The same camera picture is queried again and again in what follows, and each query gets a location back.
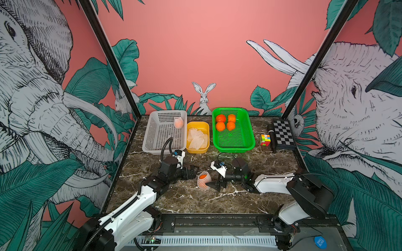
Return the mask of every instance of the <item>blue sticker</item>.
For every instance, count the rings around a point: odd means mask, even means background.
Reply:
[[[317,247],[321,249],[326,249],[326,241],[322,236],[315,237],[314,242],[316,243]]]

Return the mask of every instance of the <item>elephant eye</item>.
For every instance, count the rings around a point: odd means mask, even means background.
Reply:
[[[354,98],[356,98],[356,90],[357,90],[356,86],[353,86],[351,89]]]
[[[10,23],[8,23],[7,21],[4,22],[4,26],[6,27],[8,33],[10,34],[10,36],[12,37],[12,39],[14,40],[14,37],[15,37],[15,30],[11,27]]]

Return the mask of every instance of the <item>orange fruit in basket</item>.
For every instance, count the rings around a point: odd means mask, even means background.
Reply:
[[[226,127],[228,128],[229,131],[232,131],[236,128],[236,124],[232,121],[229,121]]]
[[[226,117],[223,114],[219,114],[218,116],[216,116],[215,121],[216,122],[226,122]]]
[[[225,130],[225,123],[223,122],[218,122],[215,125],[216,130],[218,130],[218,132],[221,132],[223,130]]]
[[[234,114],[230,114],[228,116],[228,122],[234,122],[236,123],[236,116]]]

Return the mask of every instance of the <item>yellow plastic tray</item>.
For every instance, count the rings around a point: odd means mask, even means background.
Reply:
[[[208,135],[208,139],[209,139],[209,124],[208,123],[203,122],[203,121],[188,122],[187,123],[187,137],[189,136],[190,128],[197,128],[197,129],[201,130],[203,133]],[[189,149],[190,142],[187,141],[187,145],[186,145],[187,152],[189,152],[189,153],[206,153],[209,148],[209,142],[210,142],[210,140],[208,140],[207,148],[194,150],[194,149]]]

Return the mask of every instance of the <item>white plastic basket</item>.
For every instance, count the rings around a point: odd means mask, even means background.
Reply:
[[[174,118],[181,117],[184,126],[177,129],[174,126]],[[184,150],[187,143],[187,112],[184,110],[162,110],[151,112],[147,129],[142,142],[142,150],[146,153],[159,155],[163,144],[173,137],[172,150]],[[169,144],[164,154],[169,153]]]

